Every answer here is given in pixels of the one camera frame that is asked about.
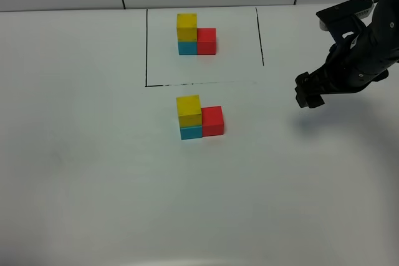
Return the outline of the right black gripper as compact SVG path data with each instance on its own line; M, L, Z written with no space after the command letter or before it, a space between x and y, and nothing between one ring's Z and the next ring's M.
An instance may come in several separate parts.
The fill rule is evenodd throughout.
M359 35L348 32L341 44L334 44L325 63L295 79L296 100L301 108L325 104L322 96L357 93L370 83L388 77L398 62L398 0L373 0L370 15Z

